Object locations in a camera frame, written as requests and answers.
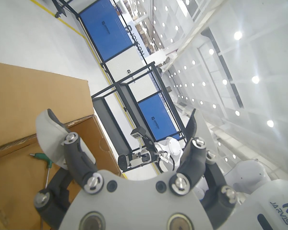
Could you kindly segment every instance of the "yellow floor line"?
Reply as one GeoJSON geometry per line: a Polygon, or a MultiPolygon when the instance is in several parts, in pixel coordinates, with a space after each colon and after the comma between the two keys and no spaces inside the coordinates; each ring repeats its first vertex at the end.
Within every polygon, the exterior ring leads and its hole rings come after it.
{"type": "MultiPolygon", "coordinates": [[[[36,0],[30,0],[30,1],[33,2],[35,5],[39,6],[39,7],[40,7],[41,9],[43,9],[44,11],[48,12],[50,15],[55,16],[55,13],[51,12],[49,9],[47,9],[45,6],[41,5],[41,4],[40,4],[39,2],[37,2],[36,0]]],[[[86,37],[85,35],[81,34],[79,31],[77,31],[77,30],[76,30],[75,28],[73,28],[72,26],[70,26],[70,25],[69,25],[68,23],[66,23],[63,19],[58,18],[58,20],[59,20],[60,22],[62,22],[63,24],[65,24],[68,28],[70,28],[71,30],[73,30],[75,33],[77,33],[78,35],[80,35],[81,37],[84,38],[84,40],[87,42],[87,45],[89,46],[89,48],[90,48],[90,50],[91,50],[91,52],[92,52],[92,54],[93,54],[93,56],[94,56],[94,58],[96,59],[98,65],[99,65],[99,69],[102,71],[102,73],[103,73],[104,77],[106,78],[108,84],[111,85],[112,83],[110,82],[110,80],[109,80],[106,72],[105,72],[104,69],[101,67],[100,63],[98,62],[99,59],[97,58],[97,55],[95,54],[93,48],[91,47],[91,44],[90,44],[89,40],[87,39],[87,37],[86,37]]],[[[122,104],[122,102],[119,100],[118,95],[117,95],[116,93],[114,93],[114,95],[115,95],[118,103],[120,104],[121,108],[123,109],[124,114],[125,114],[126,118],[128,119],[129,124],[130,124],[131,127],[134,129],[135,127],[134,127],[133,123],[131,122],[130,118],[128,117],[127,113],[125,112],[124,107],[123,107],[123,104],[122,104]]],[[[156,172],[157,174],[159,174],[160,172],[158,171],[156,165],[155,165],[154,163],[153,163],[152,165],[153,165],[153,168],[155,169],[155,172],[156,172]]]]}

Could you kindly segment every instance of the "cardboard box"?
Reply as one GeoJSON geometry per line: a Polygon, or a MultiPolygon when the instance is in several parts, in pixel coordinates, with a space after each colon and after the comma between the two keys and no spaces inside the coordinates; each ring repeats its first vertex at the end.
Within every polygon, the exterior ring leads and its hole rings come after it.
{"type": "MultiPolygon", "coordinates": [[[[47,108],[82,137],[99,169],[121,174],[94,116],[87,81],[0,64],[0,229],[40,229],[33,199],[45,187],[47,169],[29,154],[42,152],[35,119],[47,108]]],[[[58,169],[53,164],[49,180],[58,169]]],[[[80,187],[73,181],[68,189],[72,201],[80,187]]]]}

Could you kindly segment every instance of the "blue panel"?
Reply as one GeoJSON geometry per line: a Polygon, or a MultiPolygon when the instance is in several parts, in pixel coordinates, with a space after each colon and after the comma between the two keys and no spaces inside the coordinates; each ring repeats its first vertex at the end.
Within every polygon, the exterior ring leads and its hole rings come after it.
{"type": "Polygon", "coordinates": [[[144,100],[139,106],[156,140],[177,132],[159,94],[144,100]]]}
{"type": "Polygon", "coordinates": [[[99,0],[80,16],[104,61],[132,45],[110,0],[99,0]]]}

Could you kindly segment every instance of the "white floor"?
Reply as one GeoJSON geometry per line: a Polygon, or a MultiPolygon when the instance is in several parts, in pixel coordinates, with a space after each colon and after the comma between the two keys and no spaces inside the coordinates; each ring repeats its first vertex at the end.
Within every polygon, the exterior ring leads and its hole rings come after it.
{"type": "MultiPolygon", "coordinates": [[[[55,12],[50,0],[35,1],[55,12]]],[[[62,19],[84,34],[71,13],[62,19]]],[[[108,86],[85,39],[30,0],[0,0],[0,62],[87,80],[91,94],[108,86]]],[[[130,136],[132,129],[114,96],[109,105],[125,136],[130,136]]],[[[148,165],[126,175],[144,180],[156,173],[148,165]]]]}

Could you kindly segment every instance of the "white pegboard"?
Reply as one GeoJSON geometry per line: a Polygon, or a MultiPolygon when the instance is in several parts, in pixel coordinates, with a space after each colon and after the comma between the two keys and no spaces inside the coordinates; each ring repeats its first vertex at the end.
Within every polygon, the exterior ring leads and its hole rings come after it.
{"type": "MultiPolygon", "coordinates": [[[[106,64],[115,81],[121,80],[144,66],[135,46],[109,60],[106,64]]],[[[135,77],[144,74],[147,70],[148,69],[138,73],[135,77]]],[[[149,75],[143,76],[129,86],[137,102],[157,92],[149,75]]]]}

